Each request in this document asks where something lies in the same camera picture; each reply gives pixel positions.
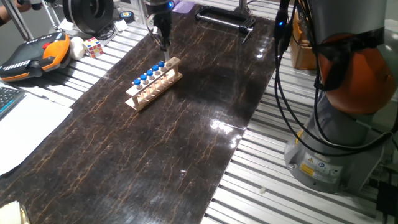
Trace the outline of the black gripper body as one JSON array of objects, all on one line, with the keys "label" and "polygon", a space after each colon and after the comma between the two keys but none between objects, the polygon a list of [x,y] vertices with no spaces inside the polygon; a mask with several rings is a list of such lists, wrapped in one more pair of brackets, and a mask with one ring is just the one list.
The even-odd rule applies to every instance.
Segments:
[{"label": "black gripper body", "polygon": [[154,14],[154,25],[162,34],[169,34],[172,30],[172,13],[170,11],[156,12]]}]

